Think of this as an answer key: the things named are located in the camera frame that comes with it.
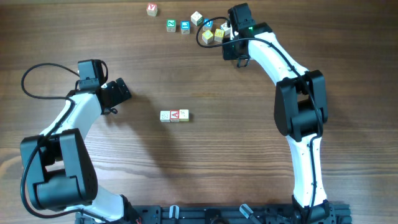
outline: block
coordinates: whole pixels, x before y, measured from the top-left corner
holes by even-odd
[[[154,3],[148,3],[147,13],[150,16],[156,16],[157,14],[157,5]]]
[[[211,31],[211,29],[213,28],[213,21],[210,21],[210,22],[208,22],[208,23],[206,23],[204,26],[203,26],[203,30],[204,31],[206,31],[206,30],[210,30]]]
[[[189,21],[181,21],[181,34],[189,34],[191,25]]]
[[[195,12],[191,16],[191,21],[195,26],[199,26],[199,24],[202,22],[203,16],[199,12]]]
[[[225,31],[224,36],[227,36],[227,35],[229,35],[229,34],[231,33],[231,28],[228,27],[228,25],[226,24],[226,22],[225,22],[223,25],[221,25],[221,29],[222,29],[223,31]]]
[[[171,122],[180,122],[180,111],[179,110],[170,110],[170,121]]]
[[[161,111],[160,112],[160,121],[161,122],[170,122],[170,111]]]
[[[216,29],[214,33],[214,41],[222,42],[224,38],[225,31],[222,29]]]
[[[180,110],[180,121],[189,121],[189,110]]]
[[[214,40],[214,35],[210,30],[206,30],[206,32],[202,33],[201,38],[206,44],[210,44]]]
[[[166,22],[167,32],[175,32],[176,27],[177,27],[177,22],[175,21],[175,19],[167,19]]]

